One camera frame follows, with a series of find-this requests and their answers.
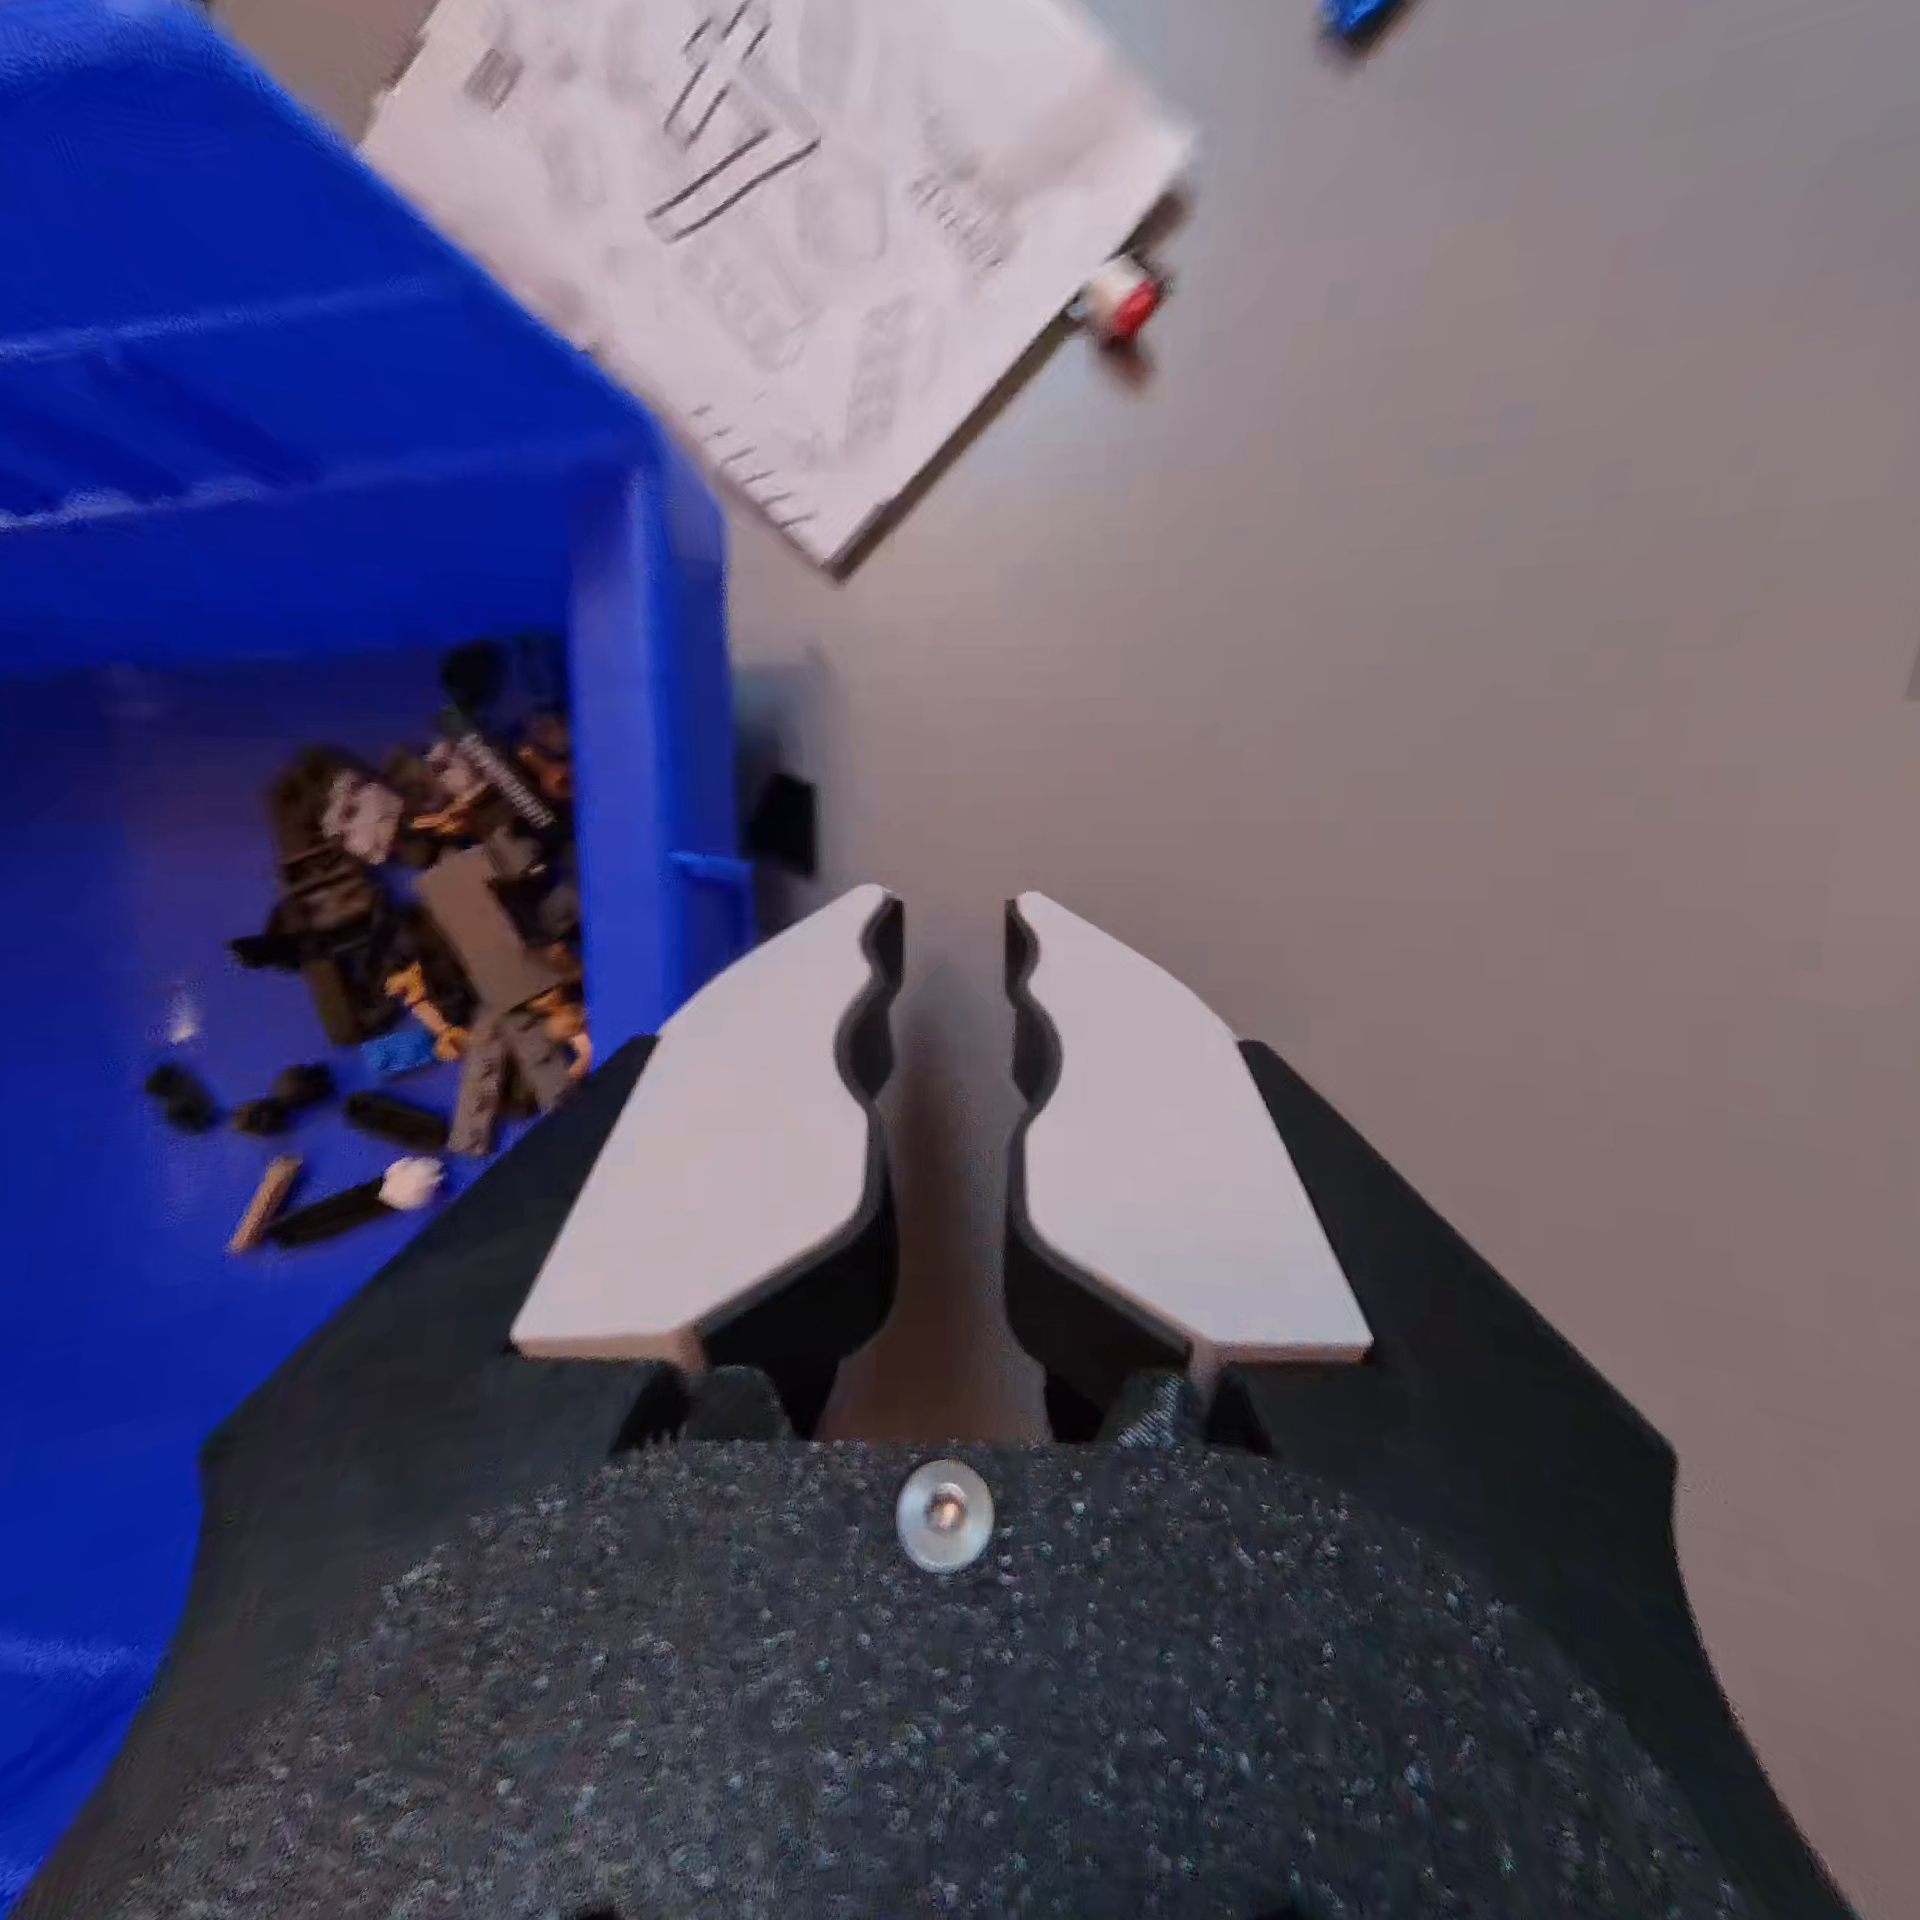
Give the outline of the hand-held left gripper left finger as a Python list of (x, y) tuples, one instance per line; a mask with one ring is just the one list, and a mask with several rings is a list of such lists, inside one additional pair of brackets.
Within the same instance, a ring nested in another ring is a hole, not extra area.
[(762, 1374), (795, 1435), (898, 1288), (879, 1093), (904, 908), (858, 884), (661, 1028), (512, 1321), (528, 1361)]

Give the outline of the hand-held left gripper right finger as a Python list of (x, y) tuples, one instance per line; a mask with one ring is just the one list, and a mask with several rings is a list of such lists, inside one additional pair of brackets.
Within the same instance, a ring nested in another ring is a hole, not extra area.
[(1019, 1115), (1002, 1298), (1046, 1435), (1095, 1438), (1170, 1377), (1356, 1364), (1375, 1333), (1231, 1028), (1062, 902), (1003, 910)]

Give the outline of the blue plastic bin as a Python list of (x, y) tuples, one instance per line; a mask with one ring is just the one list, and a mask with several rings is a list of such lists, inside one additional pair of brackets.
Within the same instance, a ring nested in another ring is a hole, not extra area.
[(727, 532), (654, 420), (434, 236), (196, 5), (5, 5), (5, 1906), (102, 1781), (181, 1619), (208, 1433), (470, 1173), (234, 1256), (397, 1147), (335, 1101), (271, 780), (376, 762), (445, 651), (582, 740), (592, 1030), (659, 1028), (751, 934)]

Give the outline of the red white black lego piece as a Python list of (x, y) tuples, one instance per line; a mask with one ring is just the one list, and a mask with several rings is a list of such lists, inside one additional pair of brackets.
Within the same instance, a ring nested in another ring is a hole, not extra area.
[(1120, 368), (1146, 365), (1143, 336), (1167, 300), (1170, 277), (1134, 252), (1109, 257), (1071, 294), (1062, 318)]

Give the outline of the loose lego pieces pile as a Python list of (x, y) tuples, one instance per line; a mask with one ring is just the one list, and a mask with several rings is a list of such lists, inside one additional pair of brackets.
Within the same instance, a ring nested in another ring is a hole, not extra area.
[(270, 1153), (231, 1260), (434, 1210), (592, 1067), (559, 638), (460, 642), (436, 686), (421, 736), (300, 742), (263, 786), (271, 902), (226, 952), (300, 984), (326, 1057), (222, 1104), (175, 1030), (143, 1080), (181, 1133)]

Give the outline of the printed white paper bag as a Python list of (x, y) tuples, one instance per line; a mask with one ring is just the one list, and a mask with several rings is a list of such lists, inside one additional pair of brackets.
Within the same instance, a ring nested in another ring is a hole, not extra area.
[(359, 153), (840, 570), (1194, 147), (1083, 5), (445, 2)]

